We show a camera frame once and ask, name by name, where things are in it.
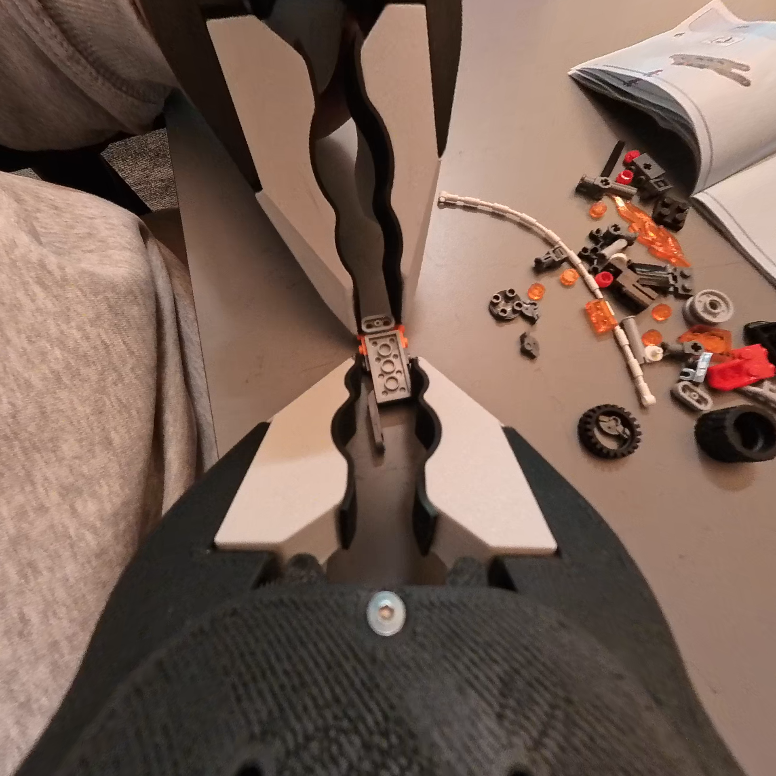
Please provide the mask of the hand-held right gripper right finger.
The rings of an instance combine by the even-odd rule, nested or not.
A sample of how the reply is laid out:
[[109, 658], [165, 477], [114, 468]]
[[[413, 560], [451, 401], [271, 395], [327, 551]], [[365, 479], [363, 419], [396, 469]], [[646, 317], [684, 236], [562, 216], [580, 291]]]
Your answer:
[[424, 457], [412, 526], [423, 556], [549, 557], [558, 544], [510, 444], [513, 429], [427, 359], [412, 361], [414, 433]]

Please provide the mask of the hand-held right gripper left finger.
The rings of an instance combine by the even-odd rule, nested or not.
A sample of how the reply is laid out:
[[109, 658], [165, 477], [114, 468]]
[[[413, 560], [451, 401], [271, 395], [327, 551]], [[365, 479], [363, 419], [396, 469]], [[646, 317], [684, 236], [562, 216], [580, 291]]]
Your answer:
[[325, 566], [344, 546], [348, 442], [335, 440], [335, 417], [352, 408], [360, 387], [360, 368], [347, 358], [272, 417], [216, 548], [273, 552], [282, 562], [307, 554]]

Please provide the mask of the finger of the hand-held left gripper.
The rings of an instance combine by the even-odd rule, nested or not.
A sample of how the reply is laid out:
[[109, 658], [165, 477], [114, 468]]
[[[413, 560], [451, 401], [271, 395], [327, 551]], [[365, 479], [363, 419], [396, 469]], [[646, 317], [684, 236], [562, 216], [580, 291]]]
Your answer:
[[316, 104], [307, 63], [256, 17], [214, 19], [207, 28], [259, 177], [257, 202], [325, 304], [356, 335], [354, 283], [311, 157]]
[[354, 261], [360, 323], [402, 323], [418, 285], [441, 160], [426, 6], [388, 2], [356, 37], [348, 72], [364, 249]]

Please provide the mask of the grey lego plate assembly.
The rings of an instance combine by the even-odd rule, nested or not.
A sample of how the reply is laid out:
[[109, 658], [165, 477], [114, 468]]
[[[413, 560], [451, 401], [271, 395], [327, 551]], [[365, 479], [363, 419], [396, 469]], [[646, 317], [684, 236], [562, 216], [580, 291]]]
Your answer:
[[385, 438], [380, 418], [384, 405], [409, 401], [412, 397], [411, 359], [403, 325], [388, 314], [363, 319], [358, 354], [363, 360], [366, 382], [367, 417], [373, 447], [377, 454], [385, 451]]

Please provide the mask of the small thin black lego tire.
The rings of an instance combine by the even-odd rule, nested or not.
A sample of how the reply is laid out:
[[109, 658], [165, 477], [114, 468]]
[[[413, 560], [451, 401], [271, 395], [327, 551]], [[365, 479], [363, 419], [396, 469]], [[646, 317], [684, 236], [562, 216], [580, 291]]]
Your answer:
[[632, 455], [643, 433], [639, 422], [624, 407], [603, 403], [584, 412], [577, 422], [582, 446], [600, 460], [617, 461]]

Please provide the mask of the dark grey lego axle connector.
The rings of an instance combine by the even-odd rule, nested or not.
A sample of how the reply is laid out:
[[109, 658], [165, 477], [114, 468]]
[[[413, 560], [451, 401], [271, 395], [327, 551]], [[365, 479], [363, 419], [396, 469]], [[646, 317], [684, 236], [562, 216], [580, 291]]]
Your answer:
[[632, 199], [637, 194], [637, 189], [608, 177], [583, 175], [574, 192], [592, 200], [601, 199], [603, 196], [620, 196], [623, 199]]

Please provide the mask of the orange transparent lego plate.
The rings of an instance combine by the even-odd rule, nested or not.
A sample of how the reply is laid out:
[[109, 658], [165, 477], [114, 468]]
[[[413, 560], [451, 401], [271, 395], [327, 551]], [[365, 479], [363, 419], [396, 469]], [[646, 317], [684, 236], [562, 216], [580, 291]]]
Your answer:
[[585, 314], [591, 330], [596, 335], [612, 333], [619, 325], [612, 307], [605, 298], [594, 298], [587, 302]]

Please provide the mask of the light grey oval lego beam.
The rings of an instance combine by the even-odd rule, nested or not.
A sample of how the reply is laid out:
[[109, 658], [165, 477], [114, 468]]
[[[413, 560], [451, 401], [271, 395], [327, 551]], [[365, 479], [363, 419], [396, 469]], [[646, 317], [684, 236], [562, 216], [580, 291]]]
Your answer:
[[713, 399], [704, 387], [689, 380], [680, 380], [671, 387], [671, 396], [689, 410], [704, 413], [713, 408]]

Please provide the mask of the large wide black lego tire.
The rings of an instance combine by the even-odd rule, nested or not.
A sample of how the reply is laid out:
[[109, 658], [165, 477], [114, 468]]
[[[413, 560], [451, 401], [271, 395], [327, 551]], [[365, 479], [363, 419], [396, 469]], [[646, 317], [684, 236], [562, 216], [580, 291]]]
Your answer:
[[694, 437], [718, 462], [766, 462], [775, 457], [774, 415], [748, 404], [704, 413], [696, 421]]

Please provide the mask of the pile of mixed lego pieces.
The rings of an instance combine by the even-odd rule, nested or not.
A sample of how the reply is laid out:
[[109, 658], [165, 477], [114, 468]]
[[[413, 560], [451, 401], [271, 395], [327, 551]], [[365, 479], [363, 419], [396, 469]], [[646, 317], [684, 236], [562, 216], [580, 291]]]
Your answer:
[[[665, 170], [652, 157], [636, 149], [627, 150], [626, 143], [618, 141], [601, 172], [591, 177], [596, 176], [635, 187], [637, 194], [627, 200], [640, 207], [678, 240], [677, 234], [683, 229], [691, 211], [690, 202], [677, 194]], [[693, 295], [691, 267], [675, 267], [653, 257], [635, 238], [626, 238], [627, 224], [619, 217], [609, 196], [598, 200], [577, 196], [586, 199], [590, 206], [599, 201], [605, 202], [605, 217], [612, 215], [617, 218], [616, 222], [607, 226], [593, 228], [588, 234], [587, 245], [579, 252], [580, 260], [598, 287], [611, 290], [621, 304], [635, 313], [654, 305], [659, 296], [686, 299]], [[602, 222], [605, 217], [595, 221]]]

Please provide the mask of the orange transparent lego windshield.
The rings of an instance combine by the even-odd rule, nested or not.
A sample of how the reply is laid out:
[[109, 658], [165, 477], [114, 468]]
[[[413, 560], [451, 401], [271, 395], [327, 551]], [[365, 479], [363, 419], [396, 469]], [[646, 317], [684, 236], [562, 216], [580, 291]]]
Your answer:
[[727, 363], [733, 359], [732, 332], [725, 328], [694, 325], [677, 338], [677, 343], [690, 343], [688, 352], [691, 354], [712, 353], [713, 365]]

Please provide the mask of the orange transparent lego flame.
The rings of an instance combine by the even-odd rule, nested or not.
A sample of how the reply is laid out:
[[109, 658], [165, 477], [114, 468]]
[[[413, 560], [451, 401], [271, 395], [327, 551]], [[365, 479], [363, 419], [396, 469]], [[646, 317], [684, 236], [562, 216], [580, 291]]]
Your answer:
[[659, 226], [632, 201], [616, 195], [609, 195], [609, 198], [613, 201], [619, 217], [627, 224], [626, 238], [635, 238], [653, 257], [667, 261], [675, 267], [692, 266], [677, 238], [668, 229]]

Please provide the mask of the large red lego piece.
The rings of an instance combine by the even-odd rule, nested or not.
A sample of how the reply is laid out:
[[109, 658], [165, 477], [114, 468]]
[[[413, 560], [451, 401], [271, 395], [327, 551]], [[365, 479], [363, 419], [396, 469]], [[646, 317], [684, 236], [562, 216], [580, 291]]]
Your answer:
[[730, 355], [728, 361], [708, 368], [705, 381], [713, 390], [734, 391], [774, 378], [775, 366], [763, 345], [738, 348]]

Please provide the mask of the light grey lego wheel hub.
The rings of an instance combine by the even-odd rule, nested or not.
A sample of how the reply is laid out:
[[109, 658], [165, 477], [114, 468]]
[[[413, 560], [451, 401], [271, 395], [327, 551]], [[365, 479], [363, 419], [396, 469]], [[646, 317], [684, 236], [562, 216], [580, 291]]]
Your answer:
[[717, 289], [704, 289], [688, 298], [682, 308], [684, 320], [691, 326], [721, 327], [735, 314], [732, 299]]

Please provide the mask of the lego instruction booklet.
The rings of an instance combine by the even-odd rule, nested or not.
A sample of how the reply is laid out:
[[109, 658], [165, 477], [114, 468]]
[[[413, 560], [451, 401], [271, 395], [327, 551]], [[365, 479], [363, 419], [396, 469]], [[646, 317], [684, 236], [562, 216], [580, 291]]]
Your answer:
[[708, 2], [674, 29], [568, 75], [684, 141], [692, 201], [774, 284], [775, 22], [747, 22]]

